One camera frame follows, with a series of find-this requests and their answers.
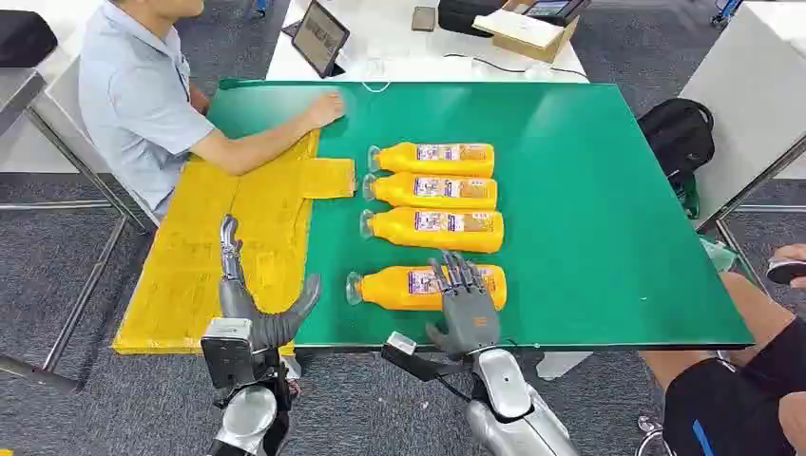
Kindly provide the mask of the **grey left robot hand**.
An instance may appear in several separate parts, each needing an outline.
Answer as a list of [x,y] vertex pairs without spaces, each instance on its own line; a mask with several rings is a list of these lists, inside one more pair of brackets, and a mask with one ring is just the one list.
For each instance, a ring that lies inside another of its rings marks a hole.
[[257,350],[276,349],[291,342],[302,323],[316,306],[321,277],[308,275],[302,291],[292,305],[280,313],[261,311],[247,289],[240,263],[242,242],[236,239],[237,219],[231,214],[223,216],[220,227],[222,277],[219,283],[221,315],[225,318],[242,318],[251,321],[251,333]]

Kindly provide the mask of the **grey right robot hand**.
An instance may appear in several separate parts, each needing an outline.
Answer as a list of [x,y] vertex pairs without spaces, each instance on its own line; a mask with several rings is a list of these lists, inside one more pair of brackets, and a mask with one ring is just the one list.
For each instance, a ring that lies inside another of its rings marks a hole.
[[454,251],[443,250],[430,265],[441,297],[442,324],[428,322],[431,342],[452,360],[494,347],[500,341],[498,312],[477,267]]

